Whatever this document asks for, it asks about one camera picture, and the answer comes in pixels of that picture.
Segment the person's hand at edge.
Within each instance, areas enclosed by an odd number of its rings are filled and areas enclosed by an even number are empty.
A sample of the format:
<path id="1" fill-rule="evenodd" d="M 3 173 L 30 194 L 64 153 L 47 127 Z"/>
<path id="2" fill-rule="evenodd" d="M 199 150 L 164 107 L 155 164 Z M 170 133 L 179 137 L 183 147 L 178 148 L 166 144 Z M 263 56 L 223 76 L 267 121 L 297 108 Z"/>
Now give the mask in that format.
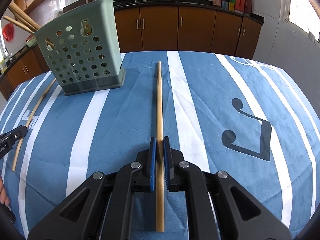
<path id="1" fill-rule="evenodd" d="M 0 177 L 0 202 L 1 202 L 1 204 L 5 205 L 5 206 L 10 205 L 10 199 L 7 196 L 5 186 L 4 186 L 4 183 L 3 183 L 3 180 L 1 177 Z"/>

